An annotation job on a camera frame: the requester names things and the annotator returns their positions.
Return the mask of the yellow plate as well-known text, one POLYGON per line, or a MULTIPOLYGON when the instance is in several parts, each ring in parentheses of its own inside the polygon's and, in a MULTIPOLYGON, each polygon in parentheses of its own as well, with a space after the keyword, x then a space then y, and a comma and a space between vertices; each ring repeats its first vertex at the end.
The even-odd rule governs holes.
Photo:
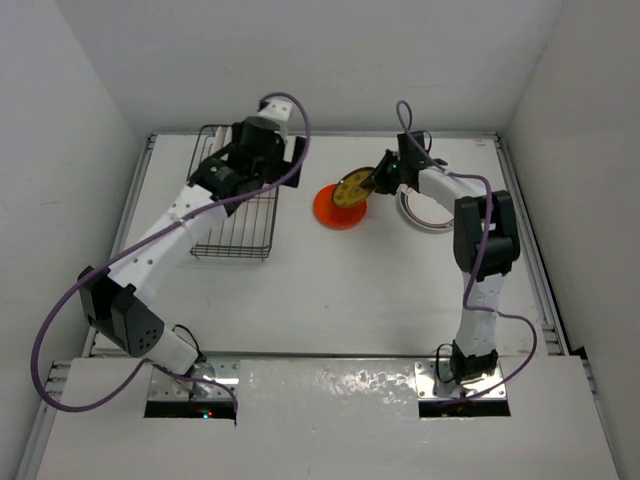
POLYGON ((331 195, 333 204, 339 208, 352 208, 364 202, 375 191, 375 186, 368 180, 373 172, 373 167, 361 167, 346 174, 335 185, 331 195))

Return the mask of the white plate teal rim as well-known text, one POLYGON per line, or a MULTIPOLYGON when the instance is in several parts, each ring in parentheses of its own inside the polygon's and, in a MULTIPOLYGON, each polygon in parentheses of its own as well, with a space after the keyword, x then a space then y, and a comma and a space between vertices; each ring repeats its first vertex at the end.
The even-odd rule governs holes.
POLYGON ((398 191, 396 208, 409 226, 421 232, 441 234, 453 230, 454 218, 447 209, 409 187, 398 191))

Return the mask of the orange plate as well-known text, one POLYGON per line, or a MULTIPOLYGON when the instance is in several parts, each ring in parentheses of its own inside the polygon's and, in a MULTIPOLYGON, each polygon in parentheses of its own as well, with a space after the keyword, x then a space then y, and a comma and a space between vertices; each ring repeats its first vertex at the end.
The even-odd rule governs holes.
POLYGON ((335 184, 323 187, 313 201, 313 213, 324 227, 334 230, 346 230, 361 222, 367 212, 367 202, 354 207, 338 207, 332 201, 335 184))

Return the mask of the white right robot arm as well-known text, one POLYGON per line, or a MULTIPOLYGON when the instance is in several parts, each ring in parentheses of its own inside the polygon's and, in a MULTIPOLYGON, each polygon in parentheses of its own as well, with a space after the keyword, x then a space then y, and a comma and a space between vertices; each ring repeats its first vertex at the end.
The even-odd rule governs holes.
POLYGON ((408 186, 453 215, 453 253, 465 287, 449 368, 455 383, 470 382, 497 366, 499 295, 520 256, 513 199, 484 176, 453 172, 432 158, 422 132, 399 134, 397 142, 398 150, 387 151, 362 184, 379 194, 408 186))

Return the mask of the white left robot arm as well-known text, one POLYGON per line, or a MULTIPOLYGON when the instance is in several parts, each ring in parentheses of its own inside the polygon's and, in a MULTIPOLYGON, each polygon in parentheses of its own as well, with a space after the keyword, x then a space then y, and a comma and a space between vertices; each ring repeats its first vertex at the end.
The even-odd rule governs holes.
POLYGON ((214 226, 223 223, 266 186, 296 187, 307 146, 298 137, 285 158, 292 106, 273 100, 235 123, 231 139, 203 159, 164 214, 143 235, 141 248, 104 271, 87 268, 80 296, 90 325, 123 352, 187 374, 202 360, 149 307, 164 277, 214 226))

